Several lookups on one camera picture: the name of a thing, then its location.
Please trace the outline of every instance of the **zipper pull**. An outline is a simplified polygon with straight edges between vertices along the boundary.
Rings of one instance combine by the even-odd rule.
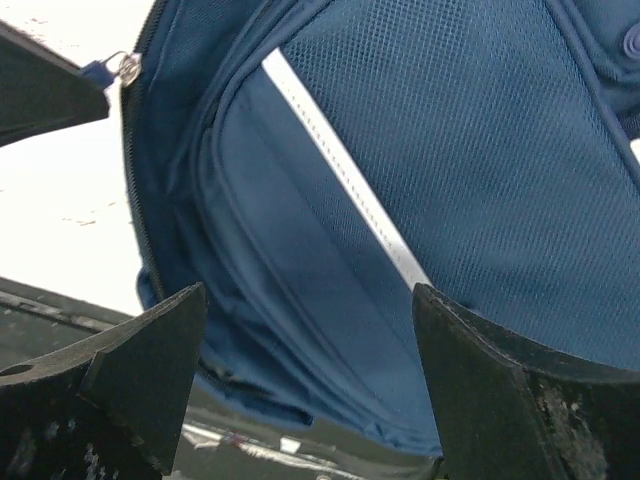
[[[123,88],[130,86],[142,72],[142,55],[139,53],[117,52],[109,58],[95,60],[80,70],[80,75],[92,81],[103,90],[120,79]]]

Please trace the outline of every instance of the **white surface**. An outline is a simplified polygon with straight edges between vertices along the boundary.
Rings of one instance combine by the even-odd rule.
[[[151,2],[4,0],[0,18],[83,65],[133,48]],[[140,260],[111,118],[0,150],[0,276],[135,314]]]

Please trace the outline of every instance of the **blue nylon fabric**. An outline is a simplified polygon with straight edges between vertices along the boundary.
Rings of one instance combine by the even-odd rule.
[[[269,394],[197,381],[275,425],[322,416],[439,454],[410,293],[293,113],[260,69],[215,125],[203,105],[263,35],[258,19],[230,49],[260,3],[170,0],[137,82],[133,173],[163,286],[204,282],[203,362]],[[294,4],[279,29],[306,26],[285,54],[436,286],[542,343],[640,368],[640,168],[624,135],[640,82],[619,48],[638,4],[272,6]]]

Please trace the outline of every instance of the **reflective strip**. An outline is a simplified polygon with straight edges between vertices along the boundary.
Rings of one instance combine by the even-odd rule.
[[[307,130],[407,286],[413,289],[416,283],[431,285],[356,162],[280,49],[264,59],[262,68]]]

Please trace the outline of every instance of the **black surface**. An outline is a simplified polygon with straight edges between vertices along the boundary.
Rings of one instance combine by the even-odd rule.
[[[0,72],[0,147],[109,114],[77,66],[2,22]]]
[[[427,286],[414,317],[452,480],[640,478],[640,372],[546,348]]]
[[[139,317],[0,371],[2,478],[170,473],[205,312],[202,287],[185,289]],[[169,366],[171,340],[180,358]],[[167,370],[170,384],[158,381]]]
[[[2,292],[22,298],[27,307],[35,302],[40,306],[53,308],[55,315],[47,317],[33,313],[33,308],[29,308],[30,312],[27,313],[15,306],[12,308],[0,306],[0,369],[17,363],[15,360],[26,361],[91,336],[91,331],[83,328],[79,323],[87,325],[90,324],[87,320],[94,320],[100,328],[105,328],[130,318],[102,307],[0,278],[0,294]],[[168,351],[172,352],[167,356],[168,358],[172,358],[175,354],[173,350],[173,347],[168,348]],[[239,439],[244,439],[263,449],[263,452],[278,453],[283,436],[298,440],[300,448],[296,455],[289,458],[289,462],[299,464],[302,459],[307,463],[303,462],[306,465],[305,468],[286,467],[292,476],[298,475],[298,471],[302,470],[301,474],[305,478],[309,472],[312,472],[313,478],[316,478],[322,475],[317,470],[319,466],[330,465],[330,472],[325,474],[333,480],[341,477],[339,473],[341,471],[348,474],[346,476],[350,476],[349,478],[358,476],[367,480],[430,480],[439,463],[437,460],[434,464],[431,459],[388,450],[327,422],[319,421],[313,429],[302,432],[275,429],[227,409],[197,387],[191,391],[184,423],[185,428],[193,427],[202,432],[208,432],[209,435],[221,437],[223,446],[234,445]],[[225,455],[220,453],[226,452],[226,448],[220,450],[218,445],[207,446],[206,442],[194,445],[187,440],[186,433],[183,430],[175,463],[176,473],[172,478],[189,480],[253,478],[252,475],[228,476],[227,465],[230,460],[228,461]],[[264,469],[267,469],[265,471],[271,471],[266,466],[271,463],[274,461],[262,458],[258,463],[250,462],[247,465],[255,466],[252,468],[256,469],[254,473],[258,475],[263,471],[261,466],[263,464]]]

